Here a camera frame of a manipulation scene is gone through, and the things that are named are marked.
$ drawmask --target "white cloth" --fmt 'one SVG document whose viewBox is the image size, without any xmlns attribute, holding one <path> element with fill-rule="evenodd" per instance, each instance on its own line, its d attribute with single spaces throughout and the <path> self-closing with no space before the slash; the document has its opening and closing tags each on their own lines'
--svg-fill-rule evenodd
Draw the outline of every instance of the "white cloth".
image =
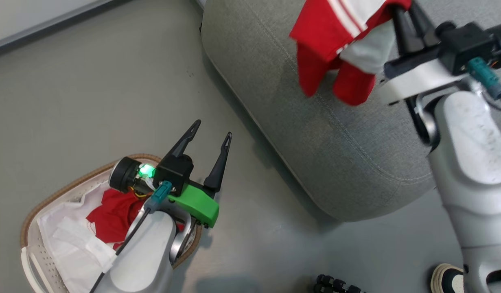
<svg viewBox="0 0 501 293">
<path fill-rule="evenodd" d="M 107 182 L 64 202 L 37 219 L 46 252 L 51 256 L 70 293 L 88 293 L 102 271 L 111 268 L 115 251 L 90 230 L 87 215 L 102 202 Z"/>
<path fill-rule="evenodd" d="M 388 61 L 393 44 L 395 44 L 395 28 L 393 21 L 390 20 L 373 28 L 363 39 L 344 48 L 339 57 L 362 72 L 378 74 Z"/>
</svg>

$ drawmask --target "red and white clothing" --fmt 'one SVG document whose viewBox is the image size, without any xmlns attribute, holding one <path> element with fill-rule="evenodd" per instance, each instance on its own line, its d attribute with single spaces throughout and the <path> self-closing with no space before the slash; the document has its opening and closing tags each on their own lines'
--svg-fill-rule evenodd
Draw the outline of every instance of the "red and white clothing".
<svg viewBox="0 0 501 293">
<path fill-rule="evenodd" d="M 334 94 L 349 105 L 366 101 L 395 41 L 389 5 L 407 10 L 411 0 L 306 0 L 290 34 L 306 95 L 340 69 Z"/>
</svg>

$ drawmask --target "white stripe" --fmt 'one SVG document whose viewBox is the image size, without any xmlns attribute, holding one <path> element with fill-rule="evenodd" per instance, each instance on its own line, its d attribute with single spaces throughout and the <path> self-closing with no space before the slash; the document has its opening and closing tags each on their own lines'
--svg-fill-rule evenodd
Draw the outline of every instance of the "white stripe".
<svg viewBox="0 0 501 293">
<path fill-rule="evenodd" d="M 350 17 L 355 20 L 355 24 L 359 25 L 359 28 L 361 31 L 365 31 L 368 29 L 368 26 L 366 25 L 366 22 L 362 22 L 362 18 L 357 15 L 353 7 L 350 5 L 350 3 L 347 0 L 342 0 L 342 6 L 347 10 L 348 14 Z"/>
<path fill-rule="evenodd" d="M 343 6 L 339 3 L 339 0 L 327 0 L 328 4 L 335 13 L 335 16 L 343 25 L 343 27 L 348 31 L 348 33 L 355 39 L 358 35 L 360 35 L 361 31 L 359 28 L 353 23 L 353 20 L 347 15 Z"/>
<path fill-rule="evenodd" d="M 366 22 L 379 10 L 386 0 L 342 0 L 343 6 L 364 31 Z"/>
</svg>

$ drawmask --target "green led light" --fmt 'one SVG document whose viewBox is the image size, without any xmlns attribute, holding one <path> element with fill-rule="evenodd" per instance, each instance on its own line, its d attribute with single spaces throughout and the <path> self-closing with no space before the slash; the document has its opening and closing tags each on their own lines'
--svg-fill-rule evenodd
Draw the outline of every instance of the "green led light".
<svg viewBox="0 0 501 293">
<path fill-rule="evenodd" d="M 140 168 L 140 171 L 138 171 L 138 174 L 141 176 L 141 177 L 149 177 L 149 178 L 153 178 L 154 177 L 154 171 L 156 169 L 151 166 L 151 165 L 147 165 L 147 164 L 144 164 L 141 168 Z"/>
</svg>

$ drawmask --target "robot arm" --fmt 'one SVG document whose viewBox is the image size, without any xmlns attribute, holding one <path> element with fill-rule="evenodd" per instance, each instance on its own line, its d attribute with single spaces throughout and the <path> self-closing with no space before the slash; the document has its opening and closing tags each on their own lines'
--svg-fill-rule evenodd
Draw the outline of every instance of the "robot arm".
<svg viewBox="0 0 501 293">
<path fill-rule="evenodd" d="M 416 34 L 403 17 L 395 8 L 401 58 L 386 63 L 390 80 L 379 92 L 387 104 L 406 102 L 431 146 L 431 171 L 464 257 L 465 292 L 490 293 L 488 282 L 501 274 L 501 133 L 487 100 L 501 100 L 489 68 L 501 67 L 501 25 L 483 31 L 446 22 L 435 30 L 416 2 L 410 9 Z M 455 92 L 424 104 L 444 89 Z"/>
<path fill-rule="evenodd" d="M 220 155 L 204 181 L 190 180 L 193 160 L 184 154 L 200 126 L 197 120 L 177 141 L 157 166 L 124 157 L 113 167 L 109 185 L 121 192 L 148 195 L 117 250 L 111 269 L 102 273 L 92 292 L 165 292 L 172 280 L 173 265 L 180 261 L 197 226 L 213 228 L 219 205 L 214 200 L 220 190 L 232 134 L 221 146 Z M 178 230 L 177 224 L 183 226 Z"/>
</svg>

